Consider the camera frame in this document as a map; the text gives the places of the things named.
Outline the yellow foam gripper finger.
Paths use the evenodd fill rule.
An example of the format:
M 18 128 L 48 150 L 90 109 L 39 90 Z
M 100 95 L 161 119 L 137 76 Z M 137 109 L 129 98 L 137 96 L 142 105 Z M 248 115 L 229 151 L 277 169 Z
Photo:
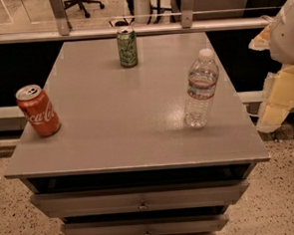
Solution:
M 265 51 L 269 48 L 271 25 L 267 25 L 256 37 L 250 40 L 248 48 L 255 51 Z
M 256 129 L 265 133 L 275 131 L 293 108 L 294 65 L 284 64 L 277 74 L 269 72 L 264 80 Z

